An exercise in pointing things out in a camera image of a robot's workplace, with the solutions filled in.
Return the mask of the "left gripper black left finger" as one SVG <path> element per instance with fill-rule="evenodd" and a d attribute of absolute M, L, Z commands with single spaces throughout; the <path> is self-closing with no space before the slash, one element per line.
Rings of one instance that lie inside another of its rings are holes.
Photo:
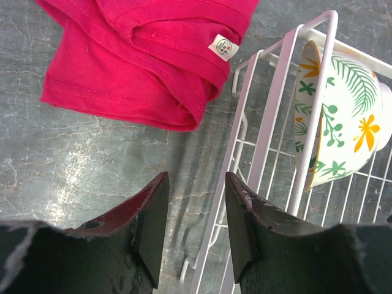
<path fill-rule="evenodd" d="M 159 284 L 169 177 L 78 228 L 1 222 L 2 293 L 151 293 Z"/>

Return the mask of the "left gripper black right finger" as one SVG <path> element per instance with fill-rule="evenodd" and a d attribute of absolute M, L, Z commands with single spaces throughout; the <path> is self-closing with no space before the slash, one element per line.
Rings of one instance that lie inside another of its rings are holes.
<path fill-rule="evenodd" d="M 322 228 L 225 175 L 234 280 L 242 293 L 390 293 L 391 224 Z"/>

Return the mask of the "white wire dish rack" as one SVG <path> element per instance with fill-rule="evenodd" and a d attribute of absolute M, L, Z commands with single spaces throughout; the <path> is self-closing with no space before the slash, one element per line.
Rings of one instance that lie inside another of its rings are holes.
<path fill-rule="evenodd" d="M 233 172 L 253 191 L 303 220 L 330 226 L 338 222 L 383 222 L 391 215 L 391 146 L 375 153 L 347 178 L 303 190 L 304 170 L 295 167 L 303 127 L 294 114 L 309 109 L 294 98 L 299 48 L 308 40 L 365 62 L 385 83 L 391 64 L 337 40 L 339 17 L 329 10 L 255 49 L 235 67 L 232 96 L 237 99 L 232 129 L 201 248 L 183 263 L 182 293 L 238 293 L 225 209 L 225 174 Z"/>

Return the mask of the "red folded t-shirt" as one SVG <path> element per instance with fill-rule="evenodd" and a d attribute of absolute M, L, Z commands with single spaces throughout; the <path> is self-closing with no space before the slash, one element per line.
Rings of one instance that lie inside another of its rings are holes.
<path fill-rule="evenodd" d="M 230 75 L 257 1 L 40 1 L 63 29 L 41 101 L 195 130 Z"/>

